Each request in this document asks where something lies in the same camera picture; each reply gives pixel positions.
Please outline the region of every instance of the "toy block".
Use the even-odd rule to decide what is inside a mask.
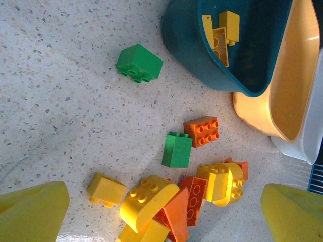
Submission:
[[[128,225],[118,237],[119,242],[164,242],[170,230],[151,219],[136,233]]]
[[[216,117],[202,117],[184,123],[184,133],[193,139],[192,147],[198,148],[202,145],[217,140],[219,121]]]
[[[62,181],[0,195],[0,241],[55,242],[69,201]]]
[[[215,169],[223,169],[226,166],[228,170],[228,181],[226,184],[226,194],[223,199],[213,201],[214,204],[223,207],[231,203],[238,202],[243,196],[242,187],[245,184],[242,169],[235,163],[215,164]]]
[[[122,75],[141,83],[157,79],[163,63],[156,55],[137,44],[121,51],[116,67]]]
[[[89,201],[98,203],[102,200],[103,205],[108,208],[112,207],[113,204],[119,205],[126,191],[125,185],[100,173],[94,174],[87,188],[90,196]]]
[[[323,241],[323,195],[267,184],[261,206],[274,241]]]
[[[236,161],[233,161],[232,158],[228,158],[224,161],[224,163],[235,163],[237,164],[238,166],[240,166],[240,168],[242,169],[242,172],[243,172],[243,179],[245,180],[245,182],[249,179],[249,164],[248,164],[248,161],[245,161],[245,162],[236,162]]]
[[[192,139],[188,134],[173,132],[166,137],[162,165],[170,168],[188,168]]]
[[[219,28],[225,27],[227,44],[233,46],[239,42],[240,16],[230,11],[219,14]]]
[[[138,233],[178,191],[176,184],[152,175],[126,196],[120,207],[120,216]]]
[[[208,180],[204,199],[214,202],[225,198],[229,176],[227,166],[204,165],[197,169],[196,176]]]
[[[189,191],[187,204],[187,226],[196,226],[198,215],[202,206],[207,180],[197,177],[186,177],[180,183],[180,188],[187,187]]]
[[[211,15],[202,15],[203,27],[206,35],[206,39],[211,49],[214,49],[214,40],[213,40],[213,26],[212,26],[212,16]]]
[[[156,214],[155,219],[170,229],[167,236],[172,242],[185,242],[188,237],[186,225],[188,188],[182,188]]]
[[[221,60],[221,62],[229,67],[228,47],[226,44],[226,28],[213,29],[214,37],[214,54]]]

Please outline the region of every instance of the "yellow plastic object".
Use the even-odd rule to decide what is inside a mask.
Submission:
[[[228,67],[229,58],[228,58],[228,47],[226,44],[226,28],[217,28],[213,29],[214,37],[214,49],[213,52],[216,56],[222,61],[222,63]]]
[[[213,40],[213,26],[212,26],[212,16],[211,15],[202,15],[203,27],[205,35],[210,45],[211,49],[214,49],[214,40]]]
[[[120,216],[138,233],[178,191],[176,184],[152,175],[126,196]]]
[[[203,165],[198,168],[196,176],[198,178],[208,180],[204,199],[209,202],[224,199],[226,195],[228,175],[229,169],[225,165],[221,167],[216,167],[215,165]]]
[[[293,143],[302,128],[318,52],[312,1],[293,1],[271,83],[260,97],[234,93],[237,115],[261,132]]]
[[[235,163],[215,164],[214,166],[218,169],[227,166],[229,169],[229,174],[225,197],[221,200],[214,201],[213,203],[223,207],[230,203],[238,202],[243,196],[242,187],[245,183],[242,169]]]
[[[0,195],[0,241],[55,242],[69,201],[61,181]]]
[[[323,195],[267,184],[261,206],[274,241],[323,241]]]
[[[112,207],[113,204],[119,205],[126,191],[125,185],[100,173],[94,174],[87,188],[90,196],[89,201],[98,203],[103,200],[103,205],[108,208]]]
[[[226,43],[234,46],[239,42],[240,16],[231,11],[219,14],[219,28],[225,27],[227,32]]]
[[[133,231],[128,225],[122,230],[119,242],[164,242],[170,230],[151,219],[139,233]]]

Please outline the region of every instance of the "speckled floor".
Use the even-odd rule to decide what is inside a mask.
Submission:
[[[261,211],[266,183],[306,188],[310,166],[285,157],[167,52],[159,30],[167,0],[0,0],[0,193],[62,180],[70,206],[57,241],[115,241],[119,207],[88,201],[99,171],[129,189],[152,174],[194,175],[228,157],[249,161],[244,197],[204,201],[189,241],[271,241]],[[140,43],[165,61],[160,78],[134,83],[115,63]],[[193,149],[189,169],[161,165],[165,136],[183,121],[220,120],[219,140]]]

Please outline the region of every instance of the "yellow lego brick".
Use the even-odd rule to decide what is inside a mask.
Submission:
[[[128,225],[122,230],[119,242],[164,242],[170,230],[151,219],[138,233]]]
[[[87,188],[91,202],[98,203],[102,200],[103,205],[109,208],[113,204],[119,205],[126,191],[127,187],[125,185],[100,173],[94,174]]]
[[[219,28],[225,27],[227,32],[227,44],[233,46],[239,42],[240,16],[230,11],[219,14]]]
[[[204,27],[208,44],[210,45],[211,49],[214,49],[212,16],[202,15],[202,20],[203,20],[203,27]]]
[[[126,196],[120,216],[138,233],[178,191],[176,184],[152,175]]]
[[[214,165],[204,165],[197,169],[198,178],[207,179],[207,187],[204,193],[204,199],[214,202],[224,199],[228,181],[229,169],[226,166],[215,167]]]
[[[242,187],[245,183],[243,179],[243,172],[240,166],[235,163],[226,163],[226,164],[215,164],[215,169],[221,169],[226,166],[229,169],[228,172],[228,182],[226,186],[226,194],[223,199],[214,201],[213,203],[223,207],[230,203],[237,202],[242,196],[243,191]]]
[[[274,241],[323,241],[323,195],[267,184],[261,206]]]
[[[0,241],[55,242],[69,200],[62,181],[0,195]]]
[[[222,61],[222,63],[228,67],[229,57],[228,57],[228,47],[226,44],[226,28],[213,29],[214,37],[214,54]]]

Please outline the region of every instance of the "red lego brick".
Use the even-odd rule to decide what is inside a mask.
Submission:
[[[233,161],[232,158],[228,158],[224,161],[224,163],[235,163],[237,164],[238,166],[240,166],[240,168],[242,169],[242,172],[243,172],[243,179],[245,180],[245,182],[249,179],[249,163],[248,161],[245,161],[245,162],[236,162],[236,161]]]
[[[187,226],[196,226],[197,224],[206,186],[206,179],[192,176],[184,178],[179,185],[181,189],[187,187],[189,191],[186,217]]]
[[[155,215],[155,219],[169,228],[167,238],[172,242],[185,242],[188,237],[186,225],[188,188],[184,187]]]
[[[202,117],[184,123],[184,133],[193,139],[192,147],[198,148],[202,145],[217,140],[219,121],[216,117]]]

